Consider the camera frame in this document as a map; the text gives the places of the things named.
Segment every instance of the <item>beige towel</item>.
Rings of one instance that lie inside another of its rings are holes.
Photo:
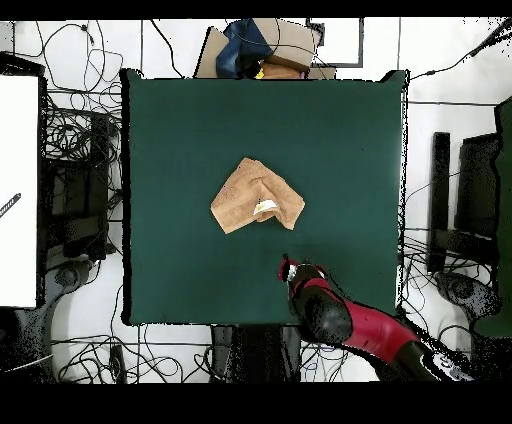
[[[244,158],[215,197],[211,210],[226,234],[275,216],[293,230],[304,200],[261,162]]]

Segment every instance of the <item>green table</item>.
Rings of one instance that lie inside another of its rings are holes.
[[[126,71],[122,81],[130,324],[293,324],[277,279],[283,253],[395,313],[405,72],[370,82]],[[275,218],[228,235],[218,225],[210,204],[246,156],[304,198],[294,231]]]

